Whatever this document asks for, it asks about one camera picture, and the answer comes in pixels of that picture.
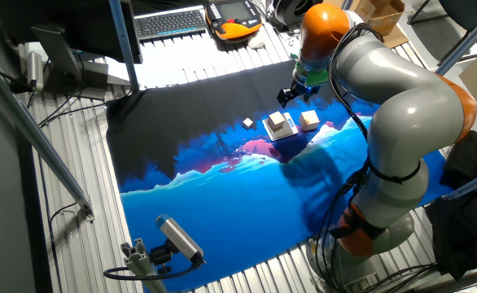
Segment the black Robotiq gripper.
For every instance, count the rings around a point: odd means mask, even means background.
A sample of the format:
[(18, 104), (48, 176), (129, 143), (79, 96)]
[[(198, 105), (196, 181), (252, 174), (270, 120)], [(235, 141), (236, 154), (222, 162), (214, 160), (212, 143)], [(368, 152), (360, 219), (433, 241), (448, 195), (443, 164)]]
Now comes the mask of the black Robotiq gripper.
[(291, 100), (298, 96), (303, 96), (303, 100), (307, 103), (312, 96), (319, 93), (320, 88), (321, 86), (311, 87), (293, 81), (290, 88), (280, 89), (277, 100), (281, 107), (286, 107)]

